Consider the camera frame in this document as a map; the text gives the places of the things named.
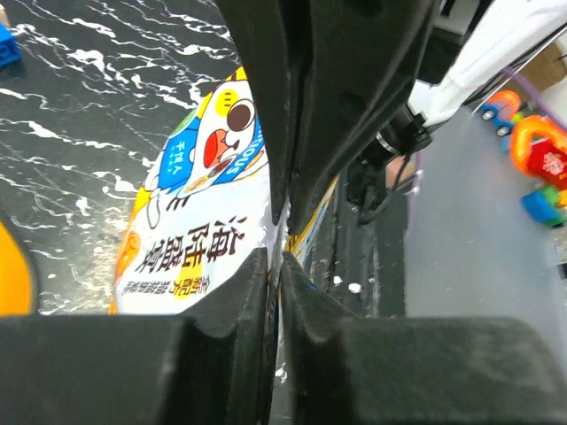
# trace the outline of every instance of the snack bag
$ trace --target snack bag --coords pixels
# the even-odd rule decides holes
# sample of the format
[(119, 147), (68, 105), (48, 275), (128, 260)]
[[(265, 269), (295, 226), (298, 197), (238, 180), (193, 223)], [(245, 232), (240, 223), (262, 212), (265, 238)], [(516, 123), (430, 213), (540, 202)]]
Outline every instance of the snack bag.
[[(303, 264), (332, 197), (286, 248)], [(260, 120), (239, 68), (168, 137), (120, 244), (111, 313), (176, 314), (276, 242)]]

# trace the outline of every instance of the black marble surface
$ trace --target black marble surface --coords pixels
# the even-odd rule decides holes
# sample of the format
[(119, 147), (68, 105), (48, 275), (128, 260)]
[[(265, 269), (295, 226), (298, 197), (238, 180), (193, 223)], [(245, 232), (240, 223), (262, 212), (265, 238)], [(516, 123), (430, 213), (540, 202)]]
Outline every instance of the black marble surface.
[(102, 313), (137, 188), (237, 54), (209, 0), (2, 4), (23, 61), (0, 70), (0, 208), (35, 258), (40, 311)]

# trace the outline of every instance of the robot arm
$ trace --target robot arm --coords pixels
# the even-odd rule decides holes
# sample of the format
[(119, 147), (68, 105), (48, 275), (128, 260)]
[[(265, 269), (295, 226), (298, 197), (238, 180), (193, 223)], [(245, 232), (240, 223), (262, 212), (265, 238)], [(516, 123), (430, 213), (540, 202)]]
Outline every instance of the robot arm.
[(564, 0), (494, 0), (441, 83), (416, 83), (410, 108), (424, 116), (426, 127), (443, 123), (502, 68), (566, 23)]

